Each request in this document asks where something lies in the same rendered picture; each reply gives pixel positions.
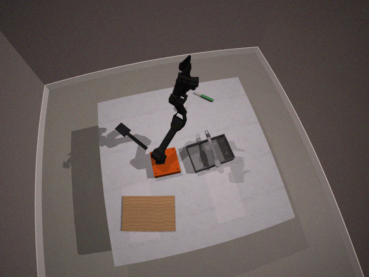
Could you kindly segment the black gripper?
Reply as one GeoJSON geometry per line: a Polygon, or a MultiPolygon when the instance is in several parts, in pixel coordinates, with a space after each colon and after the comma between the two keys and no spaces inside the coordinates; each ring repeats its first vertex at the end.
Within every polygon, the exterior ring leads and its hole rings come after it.
{"type": "Polygon", "coordinates": [[[179,64],[179,70],[182,72],[178,73],[178,78],[176,79],[176,84],[175,84],[175,86],[179,89],[185,89],[185,88],[191,87],[192,78],[190,75],[190,71],[191,71],[190,59],[191,59],[191,56],[189,55],[183,62],[180,62],[179,64]]]}

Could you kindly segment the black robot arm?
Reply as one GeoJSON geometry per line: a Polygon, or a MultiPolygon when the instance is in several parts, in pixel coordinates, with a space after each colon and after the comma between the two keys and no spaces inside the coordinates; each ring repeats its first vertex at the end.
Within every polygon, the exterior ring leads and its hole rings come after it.
{"type": "Polygon", "coordinates": [[[175,86],[173,93],[169,97],[169,103],[172,104],[176,108],[177,113],[173,115],[172,122],[171,122],[171,128],[168,131],[165,138],[163,139],[162,143],[160,144],[158,148],[154,149],[154,151],[151,153],[151,157],[155,159],[156,164],[165,163],[165,159],[167,157],[165,155],[166,148],[168,147],[169,143],[173,139],[176,132],[180,131],[186,124],[187,111],[183,106],[183,104],[186,102],[187,97],[188,97],[186,93],[191,89],[195,90],[195,88],[198,87],[198,83],[199,83],[199,77],[191,77],[191,78],[192,78],[191,87],[185,88],[185,89],[179,89],[175,86]],[[181,96],[184,98],[181,98],[181,96]],[[183,119],[176,116],[178,113],[183,116],[183,119]]]}

